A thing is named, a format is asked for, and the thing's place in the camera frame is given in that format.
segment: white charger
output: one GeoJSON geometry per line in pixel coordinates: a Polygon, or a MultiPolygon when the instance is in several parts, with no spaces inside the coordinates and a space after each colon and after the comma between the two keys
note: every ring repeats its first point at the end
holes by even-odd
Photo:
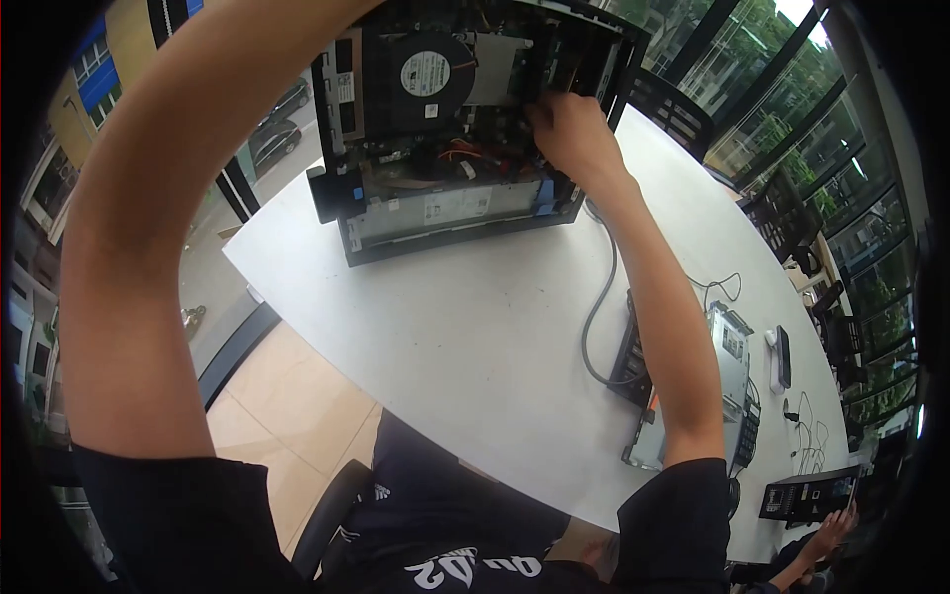
{"type": "Polygon", "coordinates": [[[789,334],[782,326],[775,330],[766,330],[766,344],[769,345],[771,377],[769,388],[772,393],[782,395],[791,388],[791,359],[789,354],[789,334]]]}

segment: fan label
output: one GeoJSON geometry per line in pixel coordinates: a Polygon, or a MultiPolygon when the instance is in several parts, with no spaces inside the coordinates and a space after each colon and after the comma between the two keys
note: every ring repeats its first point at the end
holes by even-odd
{"type": "Polygon", "coordinates": [[[452,68],[438,51],[420,51],[406,60],[399,73],[403,88],[415,97],[431,97],[448,84],[452,68]]]}
{"type": "Polygon", "coordinates": [[[476,219],[488,212],[490,203],[490,186],[429,194],[426,196],[426,217],[423,224],[428,226],[454,220],[476,219]]]}

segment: blue plastic latch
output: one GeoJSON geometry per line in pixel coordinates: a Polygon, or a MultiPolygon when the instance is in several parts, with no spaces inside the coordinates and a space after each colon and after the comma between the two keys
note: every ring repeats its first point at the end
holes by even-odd
{"type": "Polygon", "coordinates": [[[541,182],[541,191],[538,192],[538,202],[544,204],[554,202],[554,180],[544,180],[541,182]]]}

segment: person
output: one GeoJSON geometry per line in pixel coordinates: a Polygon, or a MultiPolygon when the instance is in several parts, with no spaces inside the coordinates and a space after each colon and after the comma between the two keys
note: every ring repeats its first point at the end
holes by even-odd
{"type": "Polygon", "coordinates": [[[835,551],[842,539],[858,523],[858,508],[852,502],[847,509],[832,511],[814,532],[782,547],[768,565],[738,566],[730,576],[733,584],[750,584],[764,592],[821,594],[831,587],[834,574],[827,567],[815,566],[835,551]]]}
{"type": "MultiPolygon", "coordinates": [[[[85,161],[63,249],[66,413],[88,501],[135,591],[313,590],[280,552],[267,470],[215,456],[181,327],[178,266],[217,172],[313,57],[380,1],[205,8],[123,94],[85,161]]],[[[617,239],[662,394],[665,469],[617,512],[618,567],[602,584],[583,566],[542,562],[562,515],[504,486],[474,496],[485,483],[386,413],[377,495],[344,526],[349,570],[321,580],[325,591],[727,587],[719,376],[703,313],[598,102],[548,94],[525,110],[539,149],[617,239]]]]}

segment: yellow building wall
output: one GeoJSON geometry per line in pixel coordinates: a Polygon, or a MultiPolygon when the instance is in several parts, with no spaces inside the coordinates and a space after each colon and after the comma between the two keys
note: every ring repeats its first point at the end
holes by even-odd
{"type": "MultiPolygon", "coordinates": [[[[105,38],[116,66],[116,73],[119,75],[119,82],[123,88],[128,88],[142,74],[156,53],[145,0],[115,0],[105,12],[105,38]]],[[[96,137],[96,126],[83,108],[72,70],[68,70],[63,77],[47,116],[69,161],[74,167],[81,169],[89,152],[89,137],[96,137]],[[63,107],[66,97],[72,98],[79,111],[78,116],[72,105],[63,107]]]]}
{"type": "Polygon", "coordinates": [[[96,125],[92,123],[89,114],[83,108],[83,101],[79,98],[79,88],[76,86],[76,77],[71,69],[66,72],[63,82],[53,95],[47,118],[69,161],[77,169],[82,168],[91,146],[89,137],[96,138],[96,125]],[[75,109],[69,104],[63,107],[66,97],[72,99],[72,103],[76,105],[75,109]]]}
{"type": "Polygon", "coordinates": [[[145,0],[115,0],[105,12],[105,36],[119,82],[127,89],[157,52],[145,0]]]}

